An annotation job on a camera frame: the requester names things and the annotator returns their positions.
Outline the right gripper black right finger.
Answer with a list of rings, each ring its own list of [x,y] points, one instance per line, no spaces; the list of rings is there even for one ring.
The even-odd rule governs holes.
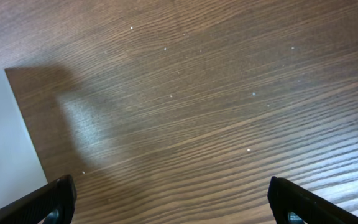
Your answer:
[[[282,177],[273,176],[268,202],[277,223],[358,223],[358,217]]]

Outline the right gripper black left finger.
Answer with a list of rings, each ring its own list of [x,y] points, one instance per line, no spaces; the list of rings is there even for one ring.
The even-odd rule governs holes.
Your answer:
[[[0,224],[70,224],[77,199],[71,175],[53,182],[0,209]]]

